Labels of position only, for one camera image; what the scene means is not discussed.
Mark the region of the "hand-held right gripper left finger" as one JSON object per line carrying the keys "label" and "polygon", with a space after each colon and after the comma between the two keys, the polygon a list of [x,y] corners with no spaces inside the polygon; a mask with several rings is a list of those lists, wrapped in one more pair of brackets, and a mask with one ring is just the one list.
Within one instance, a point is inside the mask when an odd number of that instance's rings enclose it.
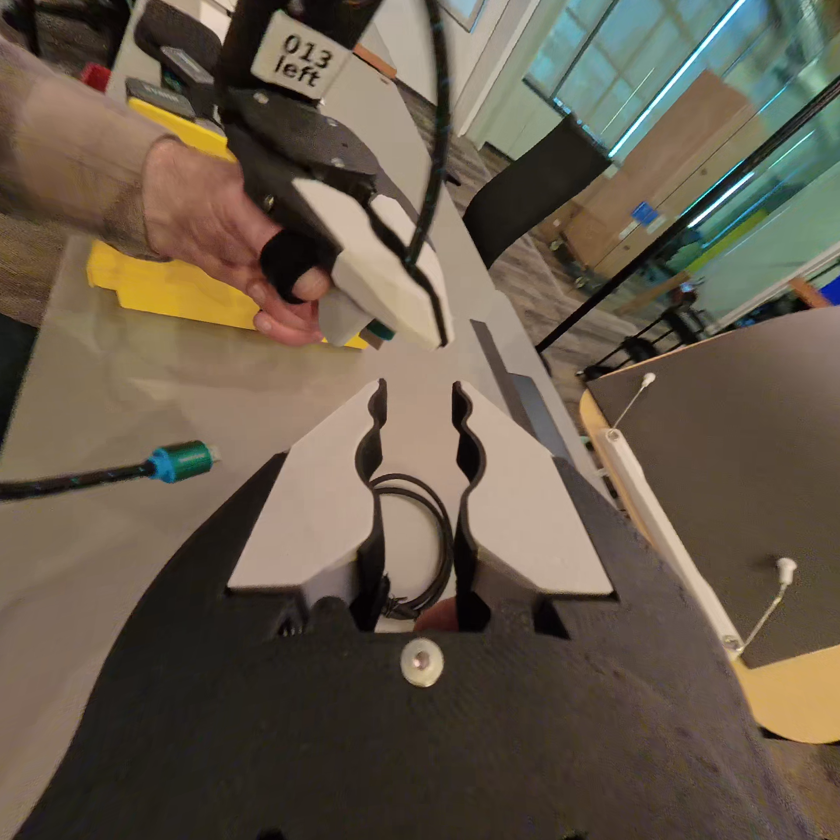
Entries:
{"label": "hand-held right gripper left finger", "polygon": [[364,385],[286,453],[228,580],[231,592],[283,592],[312,608],[338,597],[374,610],[384,583],[382,463],[385,381]]}

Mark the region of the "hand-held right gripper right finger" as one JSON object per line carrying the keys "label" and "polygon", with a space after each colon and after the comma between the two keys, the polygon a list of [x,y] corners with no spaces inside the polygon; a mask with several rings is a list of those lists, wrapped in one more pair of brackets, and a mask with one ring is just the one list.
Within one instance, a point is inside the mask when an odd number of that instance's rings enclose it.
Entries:
{"label": "hand-held right gripper right finger", "polygon": [[467,479],[455,532],[460,603],[535,611],[550,597],[614,595],[560,460],[466,381],[454,383],[454,428]]}

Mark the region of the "black rounded object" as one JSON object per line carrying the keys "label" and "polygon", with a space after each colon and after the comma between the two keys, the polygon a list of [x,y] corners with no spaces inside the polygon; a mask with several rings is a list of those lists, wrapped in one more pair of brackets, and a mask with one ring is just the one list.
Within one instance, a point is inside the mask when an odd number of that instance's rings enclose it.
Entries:
{"label": "black rounded object", "polygon": [[161,53],[163,47],[172,47],[185,52],[202,68],[209,84],[214,84],[214,70],[223,42],[212,29],[181,9],[163,1],[147,2],[134,26],[133,41],[145,55],[159,63],[161,80],[166,75],[175,75]]}

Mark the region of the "person's left hand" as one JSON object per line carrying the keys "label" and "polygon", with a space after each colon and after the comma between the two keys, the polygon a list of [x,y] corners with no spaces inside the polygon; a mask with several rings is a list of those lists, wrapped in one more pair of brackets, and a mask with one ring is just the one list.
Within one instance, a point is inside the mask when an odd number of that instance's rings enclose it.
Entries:
{"label": "person's left hand", "polygon": [[319,300],[331,286],[321,267],[309,268],[293,288],[301,303],[283,300],[259,258],[281,226],[246,195],[237,163],[178,140],[155,142],[143,165],[143,216],[149,247],[159,257],[193,265],[254,302],[255,329],[277,343],[321,343]]}

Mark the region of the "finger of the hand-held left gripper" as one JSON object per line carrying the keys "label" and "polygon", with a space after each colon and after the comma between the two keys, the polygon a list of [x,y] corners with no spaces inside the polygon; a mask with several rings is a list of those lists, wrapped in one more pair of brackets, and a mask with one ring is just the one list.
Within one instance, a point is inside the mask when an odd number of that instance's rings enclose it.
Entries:
{"label": "finger of the hand-held left gripper", "polygon": [[291,183],[335,252],[334,288],[319,303],[323,338],[343,346],[373,321],[401,334],[385,323],[382,293],[389,290],[393,263],[372,230],[369,206],[319,181],[297,177]]}
{"label": "finger of the hand-held left gripper", "polygon": [[389,290],[381,294],[385,323],[423,347],[446,347],[454,338],[454,322],[434,248],[424,242],[416,261],[409,264],[416,225],[390,196],[372,199],[372,230],[393,263]]}

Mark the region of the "white laptop stand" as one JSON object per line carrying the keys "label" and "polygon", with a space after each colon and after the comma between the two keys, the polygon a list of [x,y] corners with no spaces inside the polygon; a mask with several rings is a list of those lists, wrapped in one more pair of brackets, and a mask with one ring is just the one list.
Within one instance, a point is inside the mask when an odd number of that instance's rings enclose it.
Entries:
{"label": "white laptop stand", "polygon": [[640,529],[646,539],[696,599],[732,662],[742,657],[782,603],[784,595],[793,585],[797,563],[785,556],[774,562],[778,573],[778,589],[758,622],[746,635],[742,635],[734,626],[718,595],[699,572],[620,429],[622,420],[655,380],[654,372],[644,373],[635,393],[619,413],[615,423],[595,432],[593,442],[600,445],[605,469],[617,480],[616,487],[623,491],[628,511],[641,522]]}

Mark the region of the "black office chair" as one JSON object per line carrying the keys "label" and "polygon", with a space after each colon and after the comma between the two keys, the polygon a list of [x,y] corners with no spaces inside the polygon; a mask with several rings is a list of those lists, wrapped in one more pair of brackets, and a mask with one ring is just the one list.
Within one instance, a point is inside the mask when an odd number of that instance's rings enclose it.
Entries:
{"label": "black office chair", "polygon": [[493,176],[467,206],[463,223],[489,269],[518,239],[577,196],[612,160],[565,116],[528,152]]}

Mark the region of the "yellow plastic bin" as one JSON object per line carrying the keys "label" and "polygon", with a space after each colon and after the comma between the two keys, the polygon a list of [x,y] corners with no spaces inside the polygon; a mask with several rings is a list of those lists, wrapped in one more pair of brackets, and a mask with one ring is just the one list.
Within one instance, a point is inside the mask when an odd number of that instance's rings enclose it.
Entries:
{"label": "yellow plastic bin", "polygon": [[[138,98],[130,97],[128,105],[198,151],[219,160],[236,161],[222,134]],[[255,329],[253,318],[258,308],[246,294],[178,260],[136,259],[95,241],[87,263],[87,279],[90,287],[113,291],[125,309],[236,329]]]}

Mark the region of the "person's left forearm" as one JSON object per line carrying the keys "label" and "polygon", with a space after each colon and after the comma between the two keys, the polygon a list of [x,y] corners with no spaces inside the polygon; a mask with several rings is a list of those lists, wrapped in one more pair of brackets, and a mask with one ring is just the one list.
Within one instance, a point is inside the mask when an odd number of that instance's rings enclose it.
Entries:
{"label": "person's left forearm", "polygon": [[159,259],[143,205],[146,159],[160,125],[1,39],[2,214],[88,233]]}

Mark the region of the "wooden board with black surface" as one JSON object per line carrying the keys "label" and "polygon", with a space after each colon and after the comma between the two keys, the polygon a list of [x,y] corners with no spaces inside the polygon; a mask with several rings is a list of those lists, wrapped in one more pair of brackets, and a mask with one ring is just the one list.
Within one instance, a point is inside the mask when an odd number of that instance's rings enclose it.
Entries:
{"label": "wooden board with black surface", "polygon": [[647,372],[655,382],[619,427],[742,635],[778,589],[774,562],[797,563],[740,659],[712,629],[754,719],[783,739],[838,742],[838,307],[727,332],[589,384],[581,422],[604,467],[594,434]]}

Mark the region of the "grey flat device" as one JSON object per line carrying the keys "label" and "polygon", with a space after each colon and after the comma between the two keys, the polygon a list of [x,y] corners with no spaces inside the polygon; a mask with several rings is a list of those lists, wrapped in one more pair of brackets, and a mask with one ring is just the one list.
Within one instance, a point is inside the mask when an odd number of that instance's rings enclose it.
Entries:
{"label": "grey flat device", "polygon": [[136,77],[126,77],[124,88],[127,103],[150,119],[159,121],[158,116],[165,114],[168,118],[180,119],[217,133],[224,133],[218,122],[200,116],[189,100],[180,93]]}

